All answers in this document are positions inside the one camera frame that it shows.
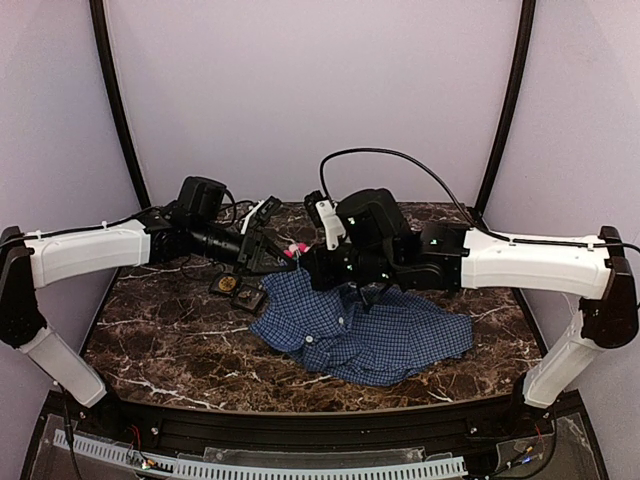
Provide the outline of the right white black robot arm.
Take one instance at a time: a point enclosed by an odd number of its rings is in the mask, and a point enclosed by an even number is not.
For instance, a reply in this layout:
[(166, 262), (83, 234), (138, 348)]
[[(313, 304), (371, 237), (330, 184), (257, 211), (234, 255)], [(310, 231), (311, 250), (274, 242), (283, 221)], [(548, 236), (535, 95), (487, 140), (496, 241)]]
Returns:
[(301, 264), (317, 291), (352, 283), (403, 290), (516, 288), (579, 297), (564, 335), (514, 387), (512, 405), (548, 409), (601, 352), (639, 333), (628, 245), (609, 226), (596, 235), (513, 237), (471, 223), (427, 223), (413, 230), (387, 189), (358, 191), (338, 203), (314, 191), (304, 199), (325, 243)]

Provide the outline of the blue checkered shirt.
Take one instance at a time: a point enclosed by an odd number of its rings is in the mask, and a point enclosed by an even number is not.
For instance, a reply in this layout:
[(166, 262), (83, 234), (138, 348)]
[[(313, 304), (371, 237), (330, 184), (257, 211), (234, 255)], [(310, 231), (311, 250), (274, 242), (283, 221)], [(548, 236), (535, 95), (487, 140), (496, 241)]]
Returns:
[(473, 322), (397, 288), (364, 292), (344, 284), (313, 289), (309, 273), (271, 274), (268, 306), (250, 327), (310, 372), (366, 386), (390, 386), (473, 346)]

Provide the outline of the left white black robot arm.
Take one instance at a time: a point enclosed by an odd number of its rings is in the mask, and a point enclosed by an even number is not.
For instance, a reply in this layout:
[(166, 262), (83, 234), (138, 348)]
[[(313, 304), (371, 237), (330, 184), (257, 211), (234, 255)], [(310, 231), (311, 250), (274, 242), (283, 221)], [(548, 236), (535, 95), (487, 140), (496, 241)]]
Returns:
[(37, 290), (67, 278), (126, 266), (152, 265), (197, 255), (232, 267), (241, 276), (292, 271), (289, 258), (262, 231), (279, 201), (269, 198), (256, 212), (257, 225), (235, 233), (218, 223), (227, 187), (189, 176), (176, 200), (126, 219), (57, 232), (1, 235), (1, 340), (21, 351), (82, 406), (108, 395), (100, 375), (48, 325)]

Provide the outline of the gold round brooch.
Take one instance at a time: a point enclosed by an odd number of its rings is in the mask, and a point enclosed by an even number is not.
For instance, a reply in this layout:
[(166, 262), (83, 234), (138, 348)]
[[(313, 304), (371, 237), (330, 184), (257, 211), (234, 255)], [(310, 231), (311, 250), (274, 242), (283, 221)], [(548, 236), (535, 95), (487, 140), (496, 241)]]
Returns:
[(237, 286), (237, 279), (233, 276), (223, 276), (218, 281), (218, 289), (221, 292), (232, 292)]

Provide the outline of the pink flower brooch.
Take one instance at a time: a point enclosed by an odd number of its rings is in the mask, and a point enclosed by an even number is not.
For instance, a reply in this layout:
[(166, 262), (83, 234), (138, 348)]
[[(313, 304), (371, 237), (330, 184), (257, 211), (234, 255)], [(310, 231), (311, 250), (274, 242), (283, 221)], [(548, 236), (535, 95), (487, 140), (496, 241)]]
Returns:
[(298, 260), (308, 250), (309, 246), (306, 243), (292, 243), (284, 250), (284, 254), (289, 258)]

